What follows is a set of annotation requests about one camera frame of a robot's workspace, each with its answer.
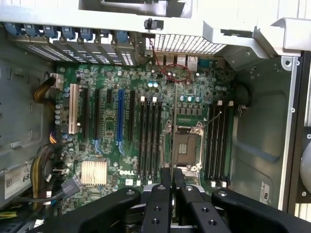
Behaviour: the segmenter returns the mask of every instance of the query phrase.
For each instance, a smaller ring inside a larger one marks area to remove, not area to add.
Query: heatsink
[[[83,161],[81,171],[81,183],[83,185],[106,185],[106,161]]]
[[[150,39],[156,52],[178,52],[215,55],[226,45],[214,44],[201,36],[156,34]],[[146,49],[152,50],[149,38],[146,38]]]

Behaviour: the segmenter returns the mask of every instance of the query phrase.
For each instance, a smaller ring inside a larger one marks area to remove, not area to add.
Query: gray metal panel
[[[0,207],[12,199],[4,199],[3,174],[34,157],[48,141],[49,110],[35,103],[32,93],[51,66],[9,43],[0,28]]]
[[[253,102],[234,121],[232,187],[260,200],[264,183],[270,186],[268,204],[276,208],[283,200],[295,72],[295,64],[292,75],[276,58],[238,73],[238,80],[250,86]]]

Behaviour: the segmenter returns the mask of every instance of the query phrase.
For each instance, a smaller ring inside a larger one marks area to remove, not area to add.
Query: screw
[[[158,189],[164,190],[164,189],[166,189],[166,187],[164,187],[163,185],[161,185],[161,186],[158,187]]]
[[[190,185],[188,185],[188,186],[186,186],[186,189],[187,189],[188,191],[191,191],[191,190],[193,190],[193,187],[190,186]]]
[[[225,197],[225,196],[227,196],[227,193],[225,191],[219,191],[218,195]]]
[[[129,189],[129,190],[126,192],[127,195],[133,195],[134,193],[135,193],[135,192],[132,191],[131,189]]]

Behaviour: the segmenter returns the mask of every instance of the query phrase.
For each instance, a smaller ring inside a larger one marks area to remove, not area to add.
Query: green circuit board
[[[142,191],[145,185],[158,183],[160,168],[162,166],[168,167],[171,163],[173,150],[171,134],[165,130],[171,125],[175,116],[177,126],[196,127],[200,125],[202,130],[207,132],[209,106],[219,100],[227,104],[234,99],[231,83],[234,80],[235,73],[229,67],[219,68],[217,61],[210,60],[206,64],[204,67],[198,67],[196,72],[192,72],[189,82],[186,83],[174,83],[167,80],[158,67],[154,65],[117,67],[60,64],[58,66],[57,73],[64,76],[64,88],[59,91],[57,96],[57,103],[63,105],[60,114],[61,124],[57,127],[63,135],[62,160],[68,168],[66,176],[77,175],[81,177],[83,161],[106,163],[105,184],[85,185],[80,193],[65,201],[62,207],[63,213],[126,186],[132,186]],[[184,79],[187,76],[187,72],[179,67],[172,67],[169,72],[174,74],[177,79]],[[76,134],[68,134],[67,132],[69,87],[72,83],[79,85],[80,92],[79,131]],[[121,110],[121,126],[119,124],[120,90],[122,90],[124,99]],[[142,98],[145,99],[143,112]],[[96,108],[99,111],[99,120],[95,119]],[[98,137],[94,138],[96,127],[98,127]],[[120,127],[122,140],[118,142]],[[151,131],[149,133],[151,139],[148,139],[150,140],[148,143],[145,139],[145,144],[141,145],[141,134],[147,131]],[[202,184],[204,182],[203,170],[207,134],[196,138],[195,151],[197,156],[194,158],[194,164],[198,163],[198,154],[201,145],[203,145],[202,172],[197,177],[186,177],[185,180],[189,183],[205,186],[208,189],[208,185]],[[230,143],[227,143],[226,146],[230,148],[231,138],[228,138],[228,142]],[[146,167],[153,167],[152,173],[147,168],[144,170],[147,169],[148,174],[141,171],[140,157],[143,156],[141,151],[145,154],[149,153],[149,159],[152,161],[146,159],[144,163],[149,163]]]

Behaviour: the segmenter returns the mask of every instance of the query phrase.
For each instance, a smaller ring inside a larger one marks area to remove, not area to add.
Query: blue pcie slot
[[[120,89],[118,92],[117,145],[121,143],[123,139],[124,93],[125,90],[123,89]]]

